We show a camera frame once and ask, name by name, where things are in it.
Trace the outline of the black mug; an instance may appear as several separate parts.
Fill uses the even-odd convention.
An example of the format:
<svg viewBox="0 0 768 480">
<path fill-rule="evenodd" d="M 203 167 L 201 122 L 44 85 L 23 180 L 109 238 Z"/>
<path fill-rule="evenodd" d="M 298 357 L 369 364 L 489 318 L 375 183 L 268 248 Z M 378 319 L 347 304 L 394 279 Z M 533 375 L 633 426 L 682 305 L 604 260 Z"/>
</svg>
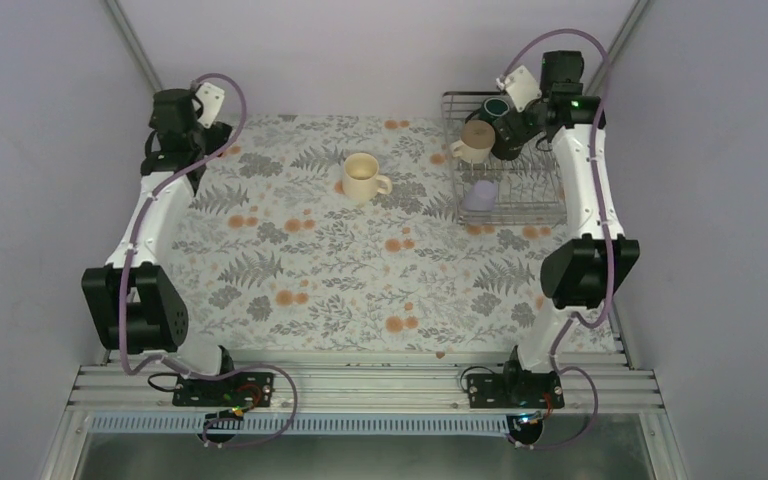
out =
<svg viewBox="0 0 768 480">
<path fill-rule="evenodd" d="M 525 143 L 523 133 L 525 127 L 517 116 L 507 118 L 505 127 L 494 128 L 495 143 L 491 153 L 500 160 L 515 160 L 521 153 Z"/>
</svg>

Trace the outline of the dark green mug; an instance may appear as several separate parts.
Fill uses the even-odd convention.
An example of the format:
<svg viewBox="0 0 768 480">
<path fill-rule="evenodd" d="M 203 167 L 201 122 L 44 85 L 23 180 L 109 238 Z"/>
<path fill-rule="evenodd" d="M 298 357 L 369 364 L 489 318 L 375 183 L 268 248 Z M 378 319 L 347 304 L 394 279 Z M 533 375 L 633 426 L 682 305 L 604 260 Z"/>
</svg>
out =
<svg viewBox="0 0 768 480">
<path fill-rule="evenodd" d="M 501 97 L 488 97 L 477 110 L 476 117 L 497 128 L 506 126 L 509 113 L 510 105 L 506 100 Z"/>
</svg>

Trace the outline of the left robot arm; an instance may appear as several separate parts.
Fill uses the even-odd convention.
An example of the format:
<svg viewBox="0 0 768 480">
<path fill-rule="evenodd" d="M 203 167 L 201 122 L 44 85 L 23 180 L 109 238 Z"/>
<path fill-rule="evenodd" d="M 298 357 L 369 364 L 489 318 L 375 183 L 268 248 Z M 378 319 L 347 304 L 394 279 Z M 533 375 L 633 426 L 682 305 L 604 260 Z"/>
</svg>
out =
<svg viewBox="0 0 768 480">
<path fill-rule="evenodd" d="M 202 374 L 198 390 L 215 405 L 236 396 L 238 377 L 227 370 L 221 346 L 189 335 L 187 307 L 164 265 L 205 173 L 202 159 L 231 136 L 231 126 L 217 119 L 224 98 L 224 91 L 209 82 L 154 95 L 138 204 L 105 264 L 86 269 L 81 279 L 105 348 L 118 349 L 124 338 L 129 355 L 179 362 Z"/>
</svg>

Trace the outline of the beige white mug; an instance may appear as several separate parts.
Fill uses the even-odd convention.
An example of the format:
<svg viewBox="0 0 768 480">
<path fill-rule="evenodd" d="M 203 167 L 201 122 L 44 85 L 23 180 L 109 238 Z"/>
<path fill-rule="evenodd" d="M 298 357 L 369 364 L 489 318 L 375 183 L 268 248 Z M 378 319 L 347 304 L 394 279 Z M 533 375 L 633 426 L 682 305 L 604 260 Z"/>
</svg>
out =
<svg viewBox="0 0 768 480">
<path fill-rule="evenodd" d="M 483 120 L 469 120 L 461 130 L 458 140 L 449 146 L 453 158 L 469 164 L 485 163 L 495 144 L 493 127 Z"/>
</svg>

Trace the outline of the cream ribbed mug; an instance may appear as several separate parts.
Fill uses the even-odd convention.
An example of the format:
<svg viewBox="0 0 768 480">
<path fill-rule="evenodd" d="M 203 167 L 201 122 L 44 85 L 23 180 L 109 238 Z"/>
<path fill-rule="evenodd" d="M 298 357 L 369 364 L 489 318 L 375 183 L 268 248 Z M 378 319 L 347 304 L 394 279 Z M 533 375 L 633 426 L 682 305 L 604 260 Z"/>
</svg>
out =
<svg viewBox="0 0 768 480">
<path fill-rule="evenodd" d="M 389 195 L 393 183 L 380 173 L 376 157 L 368 153 L 349 155 L 343 162 L 342 188 L 344 195 L 357 203 L 366 203 L 377 195 Z"/>
</svg>

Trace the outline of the lilac plastic cup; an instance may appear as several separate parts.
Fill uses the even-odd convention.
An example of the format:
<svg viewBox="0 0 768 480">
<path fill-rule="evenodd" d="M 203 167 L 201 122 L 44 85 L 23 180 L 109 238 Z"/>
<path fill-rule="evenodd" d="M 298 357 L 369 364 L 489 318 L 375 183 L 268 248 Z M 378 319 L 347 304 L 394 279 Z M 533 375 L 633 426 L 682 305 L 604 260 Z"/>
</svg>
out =
<svg viewBox="0 0 768 480">
<path fill-rule="evenodd" d="M 461 202 L 463 209 L 471 212 L 490 212 L 495 208 L 498 186 L 489 180 L 476 181 Z"/>
</svg>

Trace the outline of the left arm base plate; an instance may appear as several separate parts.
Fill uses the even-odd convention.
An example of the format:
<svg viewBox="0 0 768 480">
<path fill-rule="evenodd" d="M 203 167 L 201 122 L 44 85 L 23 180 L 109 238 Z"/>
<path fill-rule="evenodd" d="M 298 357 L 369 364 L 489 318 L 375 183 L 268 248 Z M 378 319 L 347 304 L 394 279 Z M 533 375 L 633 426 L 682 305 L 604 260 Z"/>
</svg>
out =
<svg viewBox="0 0 768 480">
<path fill-rule="evenodd" d="M 269 407 L 275 375 L 268 372 L 244 372 L 221 381 L 179 378 L 173 391 L 176 407 L 218 409 Z"/>
</svg>

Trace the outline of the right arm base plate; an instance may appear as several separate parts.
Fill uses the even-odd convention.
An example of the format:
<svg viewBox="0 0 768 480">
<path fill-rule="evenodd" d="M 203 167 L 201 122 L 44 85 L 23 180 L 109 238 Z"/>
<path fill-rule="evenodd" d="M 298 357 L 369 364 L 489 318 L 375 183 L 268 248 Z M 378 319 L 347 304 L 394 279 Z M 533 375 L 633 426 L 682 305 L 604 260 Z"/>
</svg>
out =
<svg viewBox="0 0 768 480">
<path fill-rule="evenodd" d="M 517 379 L 500 374 L 469 374 L 467 394 L 473 409 L 541 409 L 565 407 L 560 377 L 523 371 Z"/>
</svg>

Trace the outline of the floral table mat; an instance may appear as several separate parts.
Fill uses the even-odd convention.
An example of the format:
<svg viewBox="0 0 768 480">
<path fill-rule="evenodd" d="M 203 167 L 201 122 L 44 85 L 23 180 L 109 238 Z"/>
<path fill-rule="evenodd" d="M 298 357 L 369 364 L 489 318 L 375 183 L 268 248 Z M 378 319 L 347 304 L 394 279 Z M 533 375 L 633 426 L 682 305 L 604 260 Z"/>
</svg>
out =
<svg viewBox="0 0 768 480">
<path fill-rule="evenodd" d="M 507 353 L 545 302 L 557 224 L 461 225 L 443 123 L 256 115 L 211 161 L 164 269 L 190 333 L 229 349 Z M 393 191 L 357 203 L 343 162 Z"/>
</svg>

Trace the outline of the aluminium front rail frame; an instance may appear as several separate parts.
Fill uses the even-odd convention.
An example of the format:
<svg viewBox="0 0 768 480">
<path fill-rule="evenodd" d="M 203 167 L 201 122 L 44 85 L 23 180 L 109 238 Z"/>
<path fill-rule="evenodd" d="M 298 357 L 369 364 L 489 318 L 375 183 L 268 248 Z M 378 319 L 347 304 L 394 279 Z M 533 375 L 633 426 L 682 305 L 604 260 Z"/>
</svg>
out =
<svg viewBox="0 0 768 480">
<path fill-rule="evenodd" d="M 296 352 L 239 351 L 238 362 L 264 361 L 282 373 L 267 389 L 267 406 L 247 414 L 239 429 L 269 434 L 288 417 L 296 434 L 501 434 L 506 411 L 474 408 L 461 387 L 467 367 L 492 367 L 500 352 Z M 655 374 L 635 366 L 621 349 L 608 353 L 565 353 L 563 365 L 583 376 L 563 379 L 565 412 L 597 410 L 634 416 L 641 428 L 647 463 L 658 479 L 682 479 L 686 472 Z M 213 413 L 207 405 L 177 406 L 173 380 L 157 388 L 145 374 L 128 376 L 113 359 L 83 366 L 42 475 L 73 479 L 92 433 L 192 434 Z"/>
</svg>

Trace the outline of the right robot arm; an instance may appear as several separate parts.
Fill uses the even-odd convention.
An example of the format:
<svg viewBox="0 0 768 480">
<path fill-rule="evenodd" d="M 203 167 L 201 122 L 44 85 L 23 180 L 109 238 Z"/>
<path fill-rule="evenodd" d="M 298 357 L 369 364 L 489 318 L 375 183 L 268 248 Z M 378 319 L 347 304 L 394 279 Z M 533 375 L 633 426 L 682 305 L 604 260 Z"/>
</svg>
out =
<svg viewBox="0 0 768 480">
<path fill-rule="evenodd" d="M 584 59 L 578 51 L 543 55 L 534 78 L 520 67 L 498 85 L 516 112 L 509 131 L 527 143 L 543 136 L 559 168 L 568 239 L 546 256 L 540 282 L 546 298 L 532 331 L 505 363 L 500 387 L 515 407 L 561 406 L 557 355 L 573 325 L 606 322 L 617 288 L 640 256 L 614 208 L 605 165 L 606 118 L 598 96 L 583 93 Z"/>
</svg>

